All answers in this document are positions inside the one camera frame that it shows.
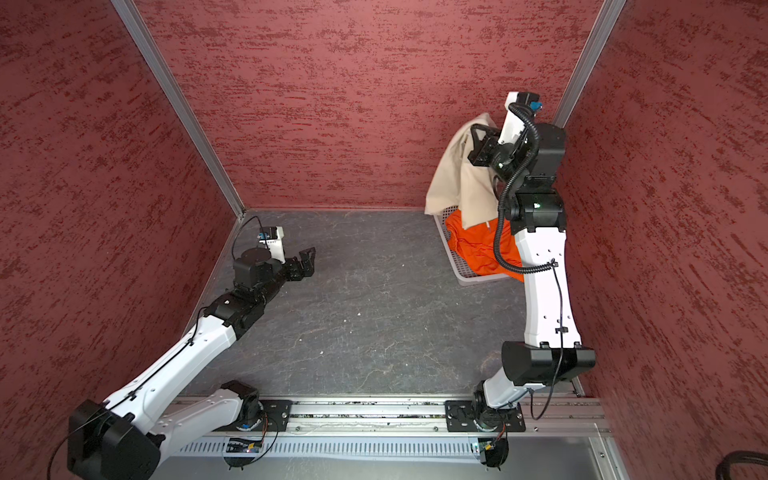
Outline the beige shorts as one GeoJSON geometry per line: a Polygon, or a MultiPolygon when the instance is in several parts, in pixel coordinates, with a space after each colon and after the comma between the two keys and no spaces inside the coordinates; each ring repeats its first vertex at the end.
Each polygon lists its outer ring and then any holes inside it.
{"type": "Polygon", "coordinates": [[[474,124],[496,127],[490,115],[482,113],[456,131],[434,172],[424,208],[426,215],[436,216],[448,207],[457,207],[465,230],[497,218],[492,172],[487,167],[473,166],[468,160],[474,148],[470,132],[474,124]]]}

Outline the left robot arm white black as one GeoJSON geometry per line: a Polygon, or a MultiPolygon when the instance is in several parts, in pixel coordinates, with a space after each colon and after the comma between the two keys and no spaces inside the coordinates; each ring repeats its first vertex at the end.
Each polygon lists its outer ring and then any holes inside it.
{"type": "Polygon", "coordinates": [[[288,282],[315,272],[316,250],[278,260],[251,248],[234,261],[232,290],[203,307],[191,330],[134,380],[100,403],[86,400],[70,415],[67,469],[81,479],[149,479],[169,457],[225,426],[256,433],[283,430],[256,388],[233,380],[210,396],[168,413],[178,394],[264,315],[288,282]]]}

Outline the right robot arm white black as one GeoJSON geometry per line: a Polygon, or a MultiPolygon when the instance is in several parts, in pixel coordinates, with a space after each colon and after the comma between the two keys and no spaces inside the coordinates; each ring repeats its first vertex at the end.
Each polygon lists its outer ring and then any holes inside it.
{"type": "Polygon", "coordinates": [[[567,287],[565,205],[554,188],[565,154],[564,130],[538,124],[511,143],[489,126],[474,124],[470,132],[468,159],[493,172],[501,213],[497,233],[514,240],[520,262],[505,259],[499,239],[494,253],[501,266],[524,278],[524,338],[503,344],[501,367],[478,384],[472,401],[476,429],[503,435],[523,430],[522,399],[591,370],[596,353],[582,343],[567,287]]]}

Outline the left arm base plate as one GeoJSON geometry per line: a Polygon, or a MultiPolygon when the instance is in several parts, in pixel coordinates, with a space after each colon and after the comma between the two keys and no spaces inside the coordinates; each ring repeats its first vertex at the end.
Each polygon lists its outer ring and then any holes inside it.
{"type": "Polygon", "coordinates": [[[290,400],[247,399],[228,429],[240,432],[284,432],[293,402],[290,400]]]}

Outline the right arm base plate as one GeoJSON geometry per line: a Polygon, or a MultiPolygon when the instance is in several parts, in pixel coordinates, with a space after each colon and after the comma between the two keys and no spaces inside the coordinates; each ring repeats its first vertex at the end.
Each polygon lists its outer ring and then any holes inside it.
{"type": "Polygon", "coordinates": [[[492,409],[473,401],[450,400],[444,403],[449,432],[481,434],[521,433],[526,424],[519,404],[511,408],[492,409]]]}

